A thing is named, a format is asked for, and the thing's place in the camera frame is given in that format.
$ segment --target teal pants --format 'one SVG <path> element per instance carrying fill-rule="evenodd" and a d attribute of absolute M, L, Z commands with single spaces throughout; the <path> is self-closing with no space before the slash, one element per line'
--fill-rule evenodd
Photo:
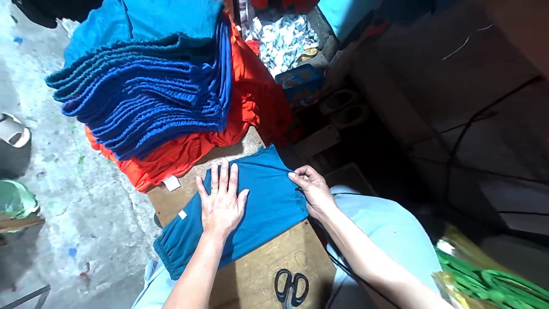
<path fill-rule="evenodd" d="M 344 186 L 335 186 L 331 191 L 333 194 L 356 193 Z M 383 252 L 438 293 L 432 274 L 442 269 L 427 233 L 409 211 L 394 201 L 373 196 L 338 194 L 334 199 Z M 331 245 L 328 250 L 335 255 Z M 145 267 L 145 288 L 132 309 L 160 309 L 175 283 L 162 263 L 149 262 Z M 337 269 L 326 308 L 370 309 L 375 306 L 362 285 L 342 269 Z"/>

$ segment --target finger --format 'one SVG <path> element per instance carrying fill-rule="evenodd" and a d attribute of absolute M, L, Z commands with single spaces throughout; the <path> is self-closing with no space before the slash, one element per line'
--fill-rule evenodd
<path fill-rule="evenodd" d="M 208 192 L 206 192 L 206 188 L 204 187 L 202 178 L 197 176 L 195 183 L 197 184 L 197 189 L 198 189 L 198 194 L 200 195 L 200 199 L 204 201 L 208 197 Z"/>
<path fill-rule="evenodd" d="M 231 165 L 231 176 L 229 177 L 229 189 L 227 190 L 227 194 L 229 196 L 236 196 L 237 187 L 238 187 L 238 165 L 236 163 L 233 163 Z"/>
<path fill-rule="evenodd" d="M 211 194 L 216 195 L 219 190 L 219 167 L 217 163 L 211 165 Z"/>
<path fill-rule="evenodd" d="M 227 193 L 229 184 L 229 161 L 223 159 L 221 162 L 221 174 L 219 176 L 219 193 Z"/>
<path fill-rule="evenodd" d="M 295 170 L 295 173 L 299 176 L 307 176 L 307 180 L 309 182 L 313 182 L 317 179 L 323 179 L 322 176 L 312 167 L 309 165 L 304 165 L 298 169 Z"/>
<path fill-rule="evenodd" d="M 303 179 L 303 177 L 296 175 L 295 173 L 288 173 L 288 177 L 290 177 L 290 180 L 300 186 L 303 190 L 306 190 L 311 184 Z"/>
<path fill-rule="evenodd" d="M 248 194 L 249 193 L 250 193 L 250 190 L 244 189 L 238 195 L 237 206 L 238 206 L 239 216 L 242 216 L 242 214 L 244 213 L 244 207 L 246 206 L 246 201 L 248 200 Z"/>

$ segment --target scissors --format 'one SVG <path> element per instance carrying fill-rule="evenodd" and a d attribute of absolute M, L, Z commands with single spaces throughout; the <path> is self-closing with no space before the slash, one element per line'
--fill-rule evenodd
<path fill-rule="evenodd" d="M 278 280 L 282 274 L 286 274 L 287 276 L 286 282 L 284 283 L 284 290 L 281 292 L 278 290 Z M 303 279 L 305 282 L 305 291 L 300 297 L 297 297 L 296 294 L 298 292 L 299 279 Z M 276 273 L 276 277 L 274 278 L 274 293 L 276 294 L 278 301 L 281 303 L 282 309 L 293 308 L 301 305 L 307 297 L 308 292 L 309 281 L 303 274 L 296 273 L 292 280 L 292 273 L 285 268 L 282 268 Z"/>

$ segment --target clothing tag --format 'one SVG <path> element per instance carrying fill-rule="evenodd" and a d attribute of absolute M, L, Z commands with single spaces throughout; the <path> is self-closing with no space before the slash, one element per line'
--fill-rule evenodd
<path fill-rule="evenodd" d="M 177 177 L 171 175 L 170 177 L 162 180 L 166 188 L 169 192 L 174 191 L 175 189 L 179 188 L 181 184 L 179 183 L 179 179 Z"/>
<path fill-rule="evenodd" d="M 183 220 L 183 219 L 185 219 L 185 218 L 187 217 L 187 214 L 186 214 L 183 210 L 181 210 L 181 211 L 179 212 L 179 217 L 181 218 L 181 220 Z"/>

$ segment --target stack of blue shorts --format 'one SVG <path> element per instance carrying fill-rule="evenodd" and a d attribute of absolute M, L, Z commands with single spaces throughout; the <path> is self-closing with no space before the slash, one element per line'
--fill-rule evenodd
<path fill-rule="evenodd" d="M 102 22 L 108 22 L 109 10 L 117 12 L 101 7 L 91 14 L 91 21 L 103 12 Z M 91 21 L 75 31 L 75 45 L 82 46 L 82 38 L 92 35 L 98 25 Z M 152 39 L 117 39 L 85 53 L 69 45 L 65 59 L 70 61 L 46 83 L 57 89 L 54 99 L 62 103 L 61 112 L 86 124 L 118 160 L 145 159 L 180 136 L 226 127 L 232 81 L 228 27 L 218 12 L 212 38 L 177 32 Z"/>

